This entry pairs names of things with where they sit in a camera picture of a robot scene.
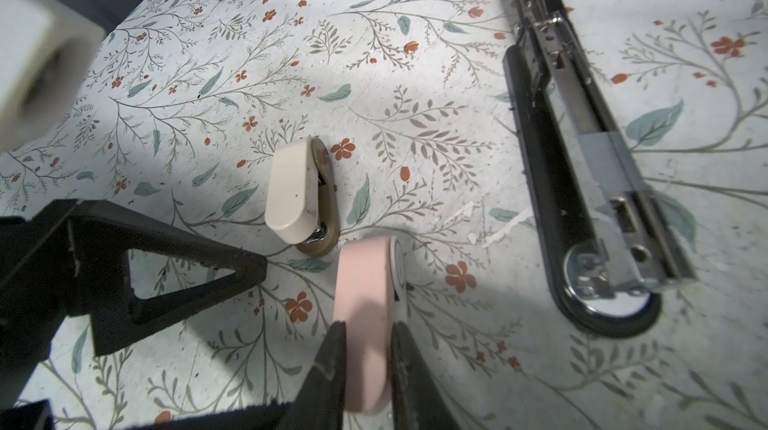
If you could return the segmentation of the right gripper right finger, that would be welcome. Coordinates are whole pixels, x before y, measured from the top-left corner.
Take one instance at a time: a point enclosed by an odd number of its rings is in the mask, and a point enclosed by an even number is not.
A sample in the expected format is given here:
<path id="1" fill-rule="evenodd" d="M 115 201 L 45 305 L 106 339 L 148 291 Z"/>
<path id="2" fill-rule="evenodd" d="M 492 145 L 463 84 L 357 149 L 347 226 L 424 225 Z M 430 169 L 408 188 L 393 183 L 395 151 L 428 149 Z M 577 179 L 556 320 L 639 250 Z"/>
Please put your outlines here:
<path id="1" fill-rule="evenodd" d="M 392 327 L 389 368 L 395 429 L 459 429 L 404 322 Z"/>

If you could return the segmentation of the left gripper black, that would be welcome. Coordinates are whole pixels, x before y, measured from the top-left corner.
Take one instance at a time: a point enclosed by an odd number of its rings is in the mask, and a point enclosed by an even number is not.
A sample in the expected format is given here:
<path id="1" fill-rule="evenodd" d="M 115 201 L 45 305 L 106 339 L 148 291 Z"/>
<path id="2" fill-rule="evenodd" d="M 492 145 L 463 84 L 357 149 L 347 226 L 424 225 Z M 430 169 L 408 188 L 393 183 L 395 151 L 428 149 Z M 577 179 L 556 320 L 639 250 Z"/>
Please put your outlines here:
<path id="1" fill-rule="evenodd" d="M 67 315 L 69 244 L 76 273 L 72 312 L 89 316 L 97 356 L 125 349 L 266 279 L 267 260 L 257 253 L 108 202 L 79 205 L 55 200 L 29 220 L 1 219 L 2 410 L 14 405 L 49 357 Z"/>

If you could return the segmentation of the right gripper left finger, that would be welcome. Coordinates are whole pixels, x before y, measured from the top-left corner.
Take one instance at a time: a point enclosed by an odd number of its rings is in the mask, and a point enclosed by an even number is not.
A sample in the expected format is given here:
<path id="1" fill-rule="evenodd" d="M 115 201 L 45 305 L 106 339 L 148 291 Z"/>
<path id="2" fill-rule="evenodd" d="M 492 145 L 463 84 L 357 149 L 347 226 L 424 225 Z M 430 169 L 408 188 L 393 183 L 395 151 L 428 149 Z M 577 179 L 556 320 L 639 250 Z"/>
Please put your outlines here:
<path id="1" fill-rule="evenodd" d="M 277 429 L 342 429 L 346 367 L 347 326 L 336 321 L 329 327 L 298 395 Z"/>

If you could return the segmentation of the black stapler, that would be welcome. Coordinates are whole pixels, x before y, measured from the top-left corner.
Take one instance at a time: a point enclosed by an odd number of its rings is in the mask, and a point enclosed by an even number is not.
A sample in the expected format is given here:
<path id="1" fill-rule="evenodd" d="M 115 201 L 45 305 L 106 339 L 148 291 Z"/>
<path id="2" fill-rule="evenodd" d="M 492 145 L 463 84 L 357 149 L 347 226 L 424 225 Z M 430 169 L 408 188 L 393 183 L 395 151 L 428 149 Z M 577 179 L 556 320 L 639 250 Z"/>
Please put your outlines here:
<path id="1" fill-rule="evenodd" d="M 547 281 L 579 330 L 628 339 L 696 279 L 597 84 L 562 0 L 502 0 L 504 56 Z"/>

